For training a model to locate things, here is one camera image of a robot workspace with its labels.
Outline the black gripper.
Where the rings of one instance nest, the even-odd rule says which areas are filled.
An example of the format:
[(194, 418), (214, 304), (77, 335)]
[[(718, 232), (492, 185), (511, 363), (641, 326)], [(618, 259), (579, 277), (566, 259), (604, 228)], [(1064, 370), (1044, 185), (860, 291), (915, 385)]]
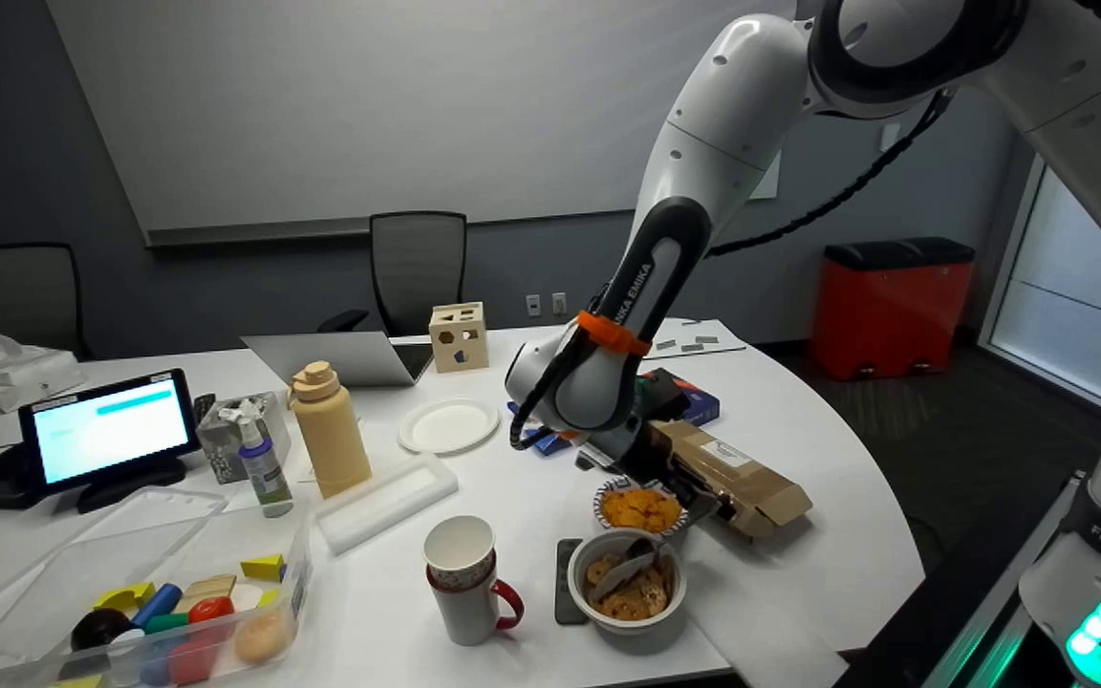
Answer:
[(679, 479), (673, 441), (649, 421), (631, 418), (604, 431), (585, 431), (582, 449), (609, 472), (635, 483), (673, 486)]

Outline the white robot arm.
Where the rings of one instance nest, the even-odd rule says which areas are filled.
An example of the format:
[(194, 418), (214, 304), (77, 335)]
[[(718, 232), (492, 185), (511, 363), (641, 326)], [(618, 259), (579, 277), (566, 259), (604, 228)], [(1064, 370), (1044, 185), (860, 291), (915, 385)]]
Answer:
[[(712, 228), (749, 200), (794, 119), (892, 119), (960, 86), (994, 97), (1101, 227), (1101, 0), (822, 0), (811, 21), (742, 16), (678, 92), (594, 311), (507, 363), (515, 412), (631, 479), (679, 483), (635, 407), (635, 376)], [(1101, 688), (1101, 458), (1017, 597), (1065, 672)]]

